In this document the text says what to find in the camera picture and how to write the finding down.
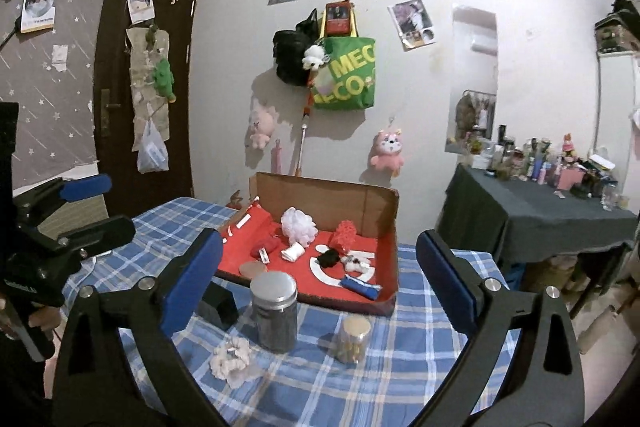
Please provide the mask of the person's left hand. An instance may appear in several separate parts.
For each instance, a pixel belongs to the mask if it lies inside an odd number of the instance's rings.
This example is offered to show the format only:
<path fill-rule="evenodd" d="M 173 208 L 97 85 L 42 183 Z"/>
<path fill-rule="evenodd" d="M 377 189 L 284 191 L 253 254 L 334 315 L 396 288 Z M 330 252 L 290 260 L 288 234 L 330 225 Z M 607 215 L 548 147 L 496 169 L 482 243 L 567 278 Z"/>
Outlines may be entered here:
<path fill-rule="evenodd" d="M 6 314 L 6 297 L 4 296 L 0 297 L 0 310 L 2 332 L 10 338 L 16 338 L 17 333 L 12 329 L 11 320 Z M 43 332 L 51 332 L 61 324 L 61 321 L 61 311 L 58 308 L 37 306 L 37 310 L 28 319 L 28 325 Z"/>

